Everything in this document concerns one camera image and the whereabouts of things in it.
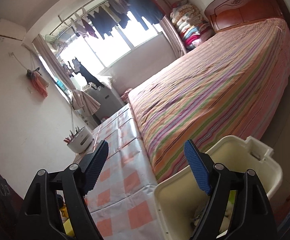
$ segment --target striped bedsheet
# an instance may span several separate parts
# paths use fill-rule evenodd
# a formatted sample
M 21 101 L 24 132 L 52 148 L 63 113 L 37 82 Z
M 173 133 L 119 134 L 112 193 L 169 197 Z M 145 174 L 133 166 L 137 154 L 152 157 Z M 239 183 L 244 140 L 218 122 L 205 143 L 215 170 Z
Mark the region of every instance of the striped bedsheet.
M 133 89 L 129 100 L 158 182 L 226 135 L 260 139 L 290 74 L 290 31 L 268 19 L 216 34 Z

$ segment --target clothes drying rack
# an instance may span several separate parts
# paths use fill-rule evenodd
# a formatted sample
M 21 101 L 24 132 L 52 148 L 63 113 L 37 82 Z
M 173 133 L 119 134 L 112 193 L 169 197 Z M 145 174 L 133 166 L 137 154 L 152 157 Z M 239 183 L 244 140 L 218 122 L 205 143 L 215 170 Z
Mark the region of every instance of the clothes drying rack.
M 66 21 L 67 20 L 69 20 L 73 15 L 74 15 L 74 13 L 76 13 L 76 12 L 78 12 L 82 7 L 85 7 L 85 6 L 87 6 L 87 5 L 89 5 L 90 3 L 92 3 L 93 1 L 95 1 L 95 0 L 90 0 L 89 2 L 87 2 L 86 4 L 84 4 L 83 6 L 81 6 L 79 9 L 77 9 L 75 12 L 73 12 L 71 15 L 69 15 L 66 19 L 64 19 L 64 20 L 62 20 L 61 19 L 61 17 L 58 15 L 58 18 L 60 19 L 60 21 L 61 21 L 61 23 L 55 28 L 55 29 L 53 29 L 52 31 L 51 31 L 51 33 L 50 33 L 50 35 L 52 35 L 62 24 L 65 24 L 67 27 L 64 29 L 64 30 L 62 30 L 57 36 L 56 36 L 56 38 L 58 38 L 58 37 L 60 37 L 63 33 L 65 33 L 72 25 L 71 24 L 67 24 L 66 23 Z M 86 12 L 87 13 L 89 13 L 89 12 L 91 12 L 91 11 L 93 11 L 95 8 L 97 8 L 97 7 L 100 7 L 102 4 L 104 4 L 104 3 L 106 3 L 107 2 L 107 0 L 105 0 L 105 1 L 103 1 L 103 2 L 101 2 L 101 3 L 99 3 L 98 5 L 96 5 L 96 6 L 94 6 L 93 8 L 91 8 L 91 9 L 89 9 L 89 10 L 87 10 Z

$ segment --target cabinet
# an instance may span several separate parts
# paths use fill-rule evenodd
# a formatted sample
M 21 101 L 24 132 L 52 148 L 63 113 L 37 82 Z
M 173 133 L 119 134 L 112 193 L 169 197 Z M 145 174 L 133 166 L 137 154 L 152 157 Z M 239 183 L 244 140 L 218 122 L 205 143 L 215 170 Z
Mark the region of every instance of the cabinet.
M 100 120 L 112 116 L 125 105 L 113 87 L 112 89 L 104 87 L 101 90 L 90 89 L 87 93 L 101 104 L 100 109 L 95 113 Z

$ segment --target wooden headboard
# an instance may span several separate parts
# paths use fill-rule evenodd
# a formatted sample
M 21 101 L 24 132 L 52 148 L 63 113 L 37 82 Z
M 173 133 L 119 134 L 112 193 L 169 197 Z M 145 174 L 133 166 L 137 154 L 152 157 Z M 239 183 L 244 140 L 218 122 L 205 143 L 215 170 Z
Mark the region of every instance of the wooden headboard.
M 205 15 L 215 32 L 264 21 L 285 19 L 290 29 L 290 13 L 284 0 L 214 0 Z

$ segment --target checkered tablecloth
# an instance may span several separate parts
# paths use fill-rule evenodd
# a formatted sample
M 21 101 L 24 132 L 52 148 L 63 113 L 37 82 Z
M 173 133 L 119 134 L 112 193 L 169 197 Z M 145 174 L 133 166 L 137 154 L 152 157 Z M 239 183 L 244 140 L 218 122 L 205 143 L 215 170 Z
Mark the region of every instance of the checkered tablecloth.
M 154 208 L 157 182 L 129 105 L 98 126 L 93 137 L 90 152 L 101 140 L 109 143 L 108 159 L 86 197 L 103 238 L 164 239 Z

